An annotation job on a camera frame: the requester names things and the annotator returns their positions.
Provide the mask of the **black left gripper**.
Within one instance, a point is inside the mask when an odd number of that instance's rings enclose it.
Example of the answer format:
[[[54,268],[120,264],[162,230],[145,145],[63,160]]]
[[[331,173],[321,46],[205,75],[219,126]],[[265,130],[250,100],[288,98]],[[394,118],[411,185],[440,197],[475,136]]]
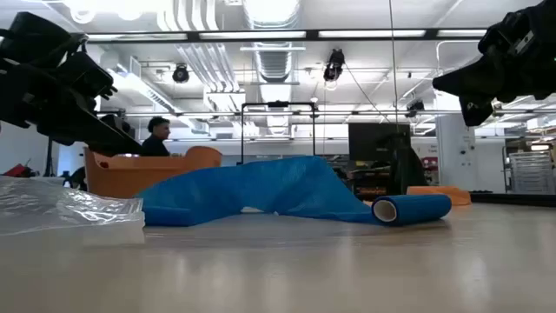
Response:
[[[95,99],[118,89],[87,53],[88,37],[21,11],[1,30],[1,120],[106,157],[140,154],[135,129],[116,115],[98,118]]]

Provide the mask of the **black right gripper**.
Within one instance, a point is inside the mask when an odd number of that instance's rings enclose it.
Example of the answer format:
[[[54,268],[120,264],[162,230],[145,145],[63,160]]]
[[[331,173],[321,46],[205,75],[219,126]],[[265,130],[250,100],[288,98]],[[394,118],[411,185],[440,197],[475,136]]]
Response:
[[[459,97],[467,127],[484,123],[491,101],[531,96],[544,100],[555,92],[555,0],[507,13],[490,26],[478,44],[477,60],[433,79],[433,87]]]

